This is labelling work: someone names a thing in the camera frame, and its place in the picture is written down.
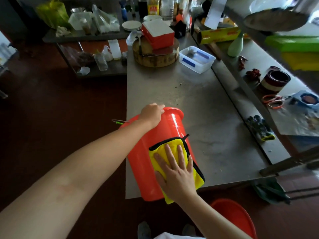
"yellow label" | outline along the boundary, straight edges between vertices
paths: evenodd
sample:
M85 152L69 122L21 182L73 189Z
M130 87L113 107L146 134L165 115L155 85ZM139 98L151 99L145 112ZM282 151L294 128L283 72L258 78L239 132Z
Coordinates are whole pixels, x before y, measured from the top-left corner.
M159 15L159 5L147 5L148 15Z

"yellow plastic bag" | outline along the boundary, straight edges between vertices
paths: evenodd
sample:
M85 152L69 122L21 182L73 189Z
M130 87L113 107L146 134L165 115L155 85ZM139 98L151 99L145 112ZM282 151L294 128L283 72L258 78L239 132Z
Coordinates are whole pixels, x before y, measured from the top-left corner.
M51 0L36 7L38 16L51 28L57 29L58 26L71 29L68 23L69 16L66 13L64 3L59 0Z

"hand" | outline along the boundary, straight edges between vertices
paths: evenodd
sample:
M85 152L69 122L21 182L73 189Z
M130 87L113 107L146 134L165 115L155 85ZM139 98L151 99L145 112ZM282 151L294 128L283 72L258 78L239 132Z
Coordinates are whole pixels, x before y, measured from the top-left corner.
M138 120L146 121L151 130L160 122L161 115L164 113L164 107L165 105L158 105L156 103L148 104L142 109Z
M158 171L155 171L156 180L166 195L180 205L185 198L197 195L193 175L193 159L191 156L188 157L186 167L183 149L180 145L177 146L179 165L168 144L165 145L165 151L170 166L159 154L155 153L154 158L166 174L166 181Z

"metal bowl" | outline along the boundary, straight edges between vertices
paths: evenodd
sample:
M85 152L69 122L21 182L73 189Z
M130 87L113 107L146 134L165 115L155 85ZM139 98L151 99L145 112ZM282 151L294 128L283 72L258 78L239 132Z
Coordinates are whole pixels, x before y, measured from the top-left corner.
M85 12L85 7L75 7L71 9L72 13L76 13L76 12Z

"person's left arm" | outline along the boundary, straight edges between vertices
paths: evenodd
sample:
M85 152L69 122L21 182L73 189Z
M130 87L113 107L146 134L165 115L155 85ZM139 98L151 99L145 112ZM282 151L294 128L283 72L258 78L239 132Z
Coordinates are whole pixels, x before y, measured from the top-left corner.
M66 238L98 188L138 140L158 125L163 108L156 103L147 105L137 121L56 165L0 213L0 238Z

